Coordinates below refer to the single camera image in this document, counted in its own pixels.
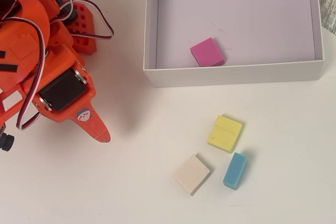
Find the orange gripper black servo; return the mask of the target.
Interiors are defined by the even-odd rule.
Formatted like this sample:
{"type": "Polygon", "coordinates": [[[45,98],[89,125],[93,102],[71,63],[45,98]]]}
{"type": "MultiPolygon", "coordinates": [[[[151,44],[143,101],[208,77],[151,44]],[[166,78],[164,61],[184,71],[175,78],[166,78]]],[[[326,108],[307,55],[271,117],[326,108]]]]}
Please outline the orange gripper black servo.
{"type": "Polygon", "coordinates": [[[75,63],[41,88],[33,98],[38,112],[55,122],[72,120],[93,139],[111,140],[104,122],[91,105],[94,86],[90,75],[75,63]]]}

